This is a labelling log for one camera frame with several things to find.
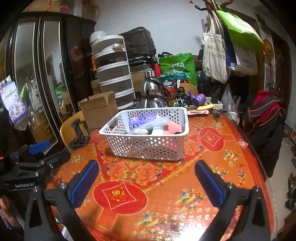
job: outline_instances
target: perforated basket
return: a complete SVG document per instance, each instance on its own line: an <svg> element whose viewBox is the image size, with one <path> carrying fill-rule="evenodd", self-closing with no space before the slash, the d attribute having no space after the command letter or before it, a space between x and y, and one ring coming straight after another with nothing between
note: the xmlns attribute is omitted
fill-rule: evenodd
<svg viewBox="0 0 296 241"><path fill-rule="evenodd" d="M128 135L130 117L157 113L180 124L184 132L173 135ZM116 156L156 160L180 160L183 155L184 138L189 132L187 111L182 107L122 110L115 115L99 134L104 135Z"/></svg>

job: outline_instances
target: table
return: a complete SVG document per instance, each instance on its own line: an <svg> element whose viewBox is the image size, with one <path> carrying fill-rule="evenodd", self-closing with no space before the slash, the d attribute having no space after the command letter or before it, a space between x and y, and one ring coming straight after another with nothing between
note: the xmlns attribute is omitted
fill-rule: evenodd
<svg viewBox="0 0 296 241"><path fill-rule="evenodd" d="M272 193L260 161L234 121L222 116L190 116L183 158L171 162L117 157L95 130L89 145L71 155L48 188L69 182L89 160L96 160L100 173L76 209L96 240L198 240L218 212L194 174L195 162L203 159L225 182L248 189L259 185L271 231L276 230ZM222 240L230 237L241 209L237 207Z"/></svg>

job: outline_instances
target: floor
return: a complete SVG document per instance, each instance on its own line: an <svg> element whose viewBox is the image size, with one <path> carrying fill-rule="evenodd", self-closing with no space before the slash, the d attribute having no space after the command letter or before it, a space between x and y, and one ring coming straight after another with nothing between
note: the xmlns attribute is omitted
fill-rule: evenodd
<svg viewBox="0 0 296 241"><path fill-rule="evenodd" d="M293 145L294 143L291 139L283 138L274 174L269 178L276 205L277 230L283 227L284 219L290 213L290 210L284 207L284 203L288 200L286 198L288 192L288 177L290 176L290 173L296 175L296 169L291 161L293 158L291 147Z"/></svg>

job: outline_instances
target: blue gripper pad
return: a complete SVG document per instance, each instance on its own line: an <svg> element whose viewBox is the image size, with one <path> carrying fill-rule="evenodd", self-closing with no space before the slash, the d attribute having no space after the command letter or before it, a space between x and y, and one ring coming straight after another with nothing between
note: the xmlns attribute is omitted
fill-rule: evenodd
<svg viewBox="0 0 296 241"><path fill-rule="evenodd" d="M223 179L217 173L213 173L203 160L195 163L194 171L212 205L220 207L224 203L227 194Z"/></svg>
<svg viewBox="0 0 296 241"><path fill-rule="evenodd" d="M50 141L42 141L38 144L31 145L29 148L29 153L32 155L35 155L35 154L42 152L50 147L51 147Z"/></svg>
<svg viewBox="0 0 296 241"><path fill-rule="evenodd" d="M67 189L67 197L72 208L82 205L98 174L99 164L95 160L90 160L80 173L74 175Z"/></svg>

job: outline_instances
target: wooden chair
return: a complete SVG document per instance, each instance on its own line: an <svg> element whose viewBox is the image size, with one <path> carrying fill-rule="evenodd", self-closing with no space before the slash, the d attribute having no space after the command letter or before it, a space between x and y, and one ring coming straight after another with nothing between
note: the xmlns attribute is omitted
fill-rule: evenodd
<svg viewBox="0 0 296 241"><path fill-rule="evenodd" d="M59 134L63 140L63 143L65 146L70 150L69 145L70 142L73 141L75 138L77 138L76 133L74 129L72 128L71 124L73 121L80 119L81 121L84 121L84 115L82 111L77 112L76 114L72 115L70 118L68 118L61 126L59 130ZM84 134L87 133L87 125L86 124L81 124L80 128Z"/></svg>
<svg viewBox="0 0 296 241"><path fill-rule="evenodd" d="M198 95L198 90L195 87L195 85L193 85L193 84L190 84L190 83L180 83L180 87L183 87L184 88L186 95L189 95L188 94L188 90L191 90L191 92L192 92L192 94L194 96Z"/></svg>

